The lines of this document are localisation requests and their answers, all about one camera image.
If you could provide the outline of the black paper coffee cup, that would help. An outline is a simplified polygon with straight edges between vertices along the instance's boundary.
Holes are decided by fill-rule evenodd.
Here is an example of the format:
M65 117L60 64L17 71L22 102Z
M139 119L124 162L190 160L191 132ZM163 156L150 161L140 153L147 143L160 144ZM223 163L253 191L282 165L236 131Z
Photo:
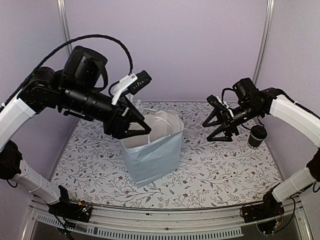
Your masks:
M257 149L261 143L267 138L267 130L264 126L255 125L250 129L250 135L248 138L248 146L251 149Z

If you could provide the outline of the light blue paper bag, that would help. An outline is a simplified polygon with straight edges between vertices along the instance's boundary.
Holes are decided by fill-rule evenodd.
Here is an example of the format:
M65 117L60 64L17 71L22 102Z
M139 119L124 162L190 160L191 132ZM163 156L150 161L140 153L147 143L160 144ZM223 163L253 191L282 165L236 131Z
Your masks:
M184 123L173 109L142 108L151 132L120 141L126 169L137 188L162 178L180 165Z

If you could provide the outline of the black plastic cup lid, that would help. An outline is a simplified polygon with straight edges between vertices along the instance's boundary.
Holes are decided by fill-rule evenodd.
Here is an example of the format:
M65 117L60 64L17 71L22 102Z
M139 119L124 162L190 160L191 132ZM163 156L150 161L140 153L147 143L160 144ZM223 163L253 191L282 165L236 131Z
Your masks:
M261 125L255 125L250 129L250 135L257 140L264 140L267 137L266 129Z

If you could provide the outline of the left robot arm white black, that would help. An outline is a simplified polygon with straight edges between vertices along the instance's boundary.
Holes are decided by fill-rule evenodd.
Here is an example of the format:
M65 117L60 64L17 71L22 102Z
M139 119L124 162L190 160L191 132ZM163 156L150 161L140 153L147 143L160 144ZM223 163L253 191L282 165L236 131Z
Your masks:
M80 45L61 70L45 67L41 61L0 108L0 178L22 185L63 217L75 211L68 191L33 170L12 136L45 109L100 121L104 133L119 140L149 134L151 128L127 94L136 94L151 82L151 76L146 71L129 72L109 85L107 61L102 54Z

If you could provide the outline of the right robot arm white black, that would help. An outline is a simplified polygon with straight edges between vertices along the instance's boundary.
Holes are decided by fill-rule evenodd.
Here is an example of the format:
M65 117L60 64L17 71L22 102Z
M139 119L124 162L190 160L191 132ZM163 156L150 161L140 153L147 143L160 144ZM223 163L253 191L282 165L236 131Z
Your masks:
M238 127L254 118L269 115L288 125L303 136L316 150L304 167L275 186L265 194L265 202L259 206L262 218L269 218L278 210L278 203L302 193L320 180L320 117L293 100L284 90L269 87L258 89L250 78L242 78L231 88L237 97L238 106L229 106L223 96L210 95L206 101L213 107L212 112L202 123L204 128L215 126L207 136L209 142L232 142L239 135Z

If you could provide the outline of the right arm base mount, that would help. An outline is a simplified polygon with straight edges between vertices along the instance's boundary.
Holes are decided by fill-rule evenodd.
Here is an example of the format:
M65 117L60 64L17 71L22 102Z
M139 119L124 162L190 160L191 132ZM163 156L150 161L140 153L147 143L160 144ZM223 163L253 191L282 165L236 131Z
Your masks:
M285 210L281 202L263 200L259 204L245 204L240 208L239 214L245 223L258 222L272 218L269 221L257 223L256 227L264 235L274 234L282 222Z

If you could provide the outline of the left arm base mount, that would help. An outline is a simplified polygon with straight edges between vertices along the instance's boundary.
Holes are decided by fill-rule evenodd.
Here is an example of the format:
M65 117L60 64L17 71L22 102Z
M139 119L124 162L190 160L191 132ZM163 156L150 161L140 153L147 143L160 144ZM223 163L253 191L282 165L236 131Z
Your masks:
M49 213L64 219L88 223L92 215L92 205L84 200L78 203L58 202L49 204Z

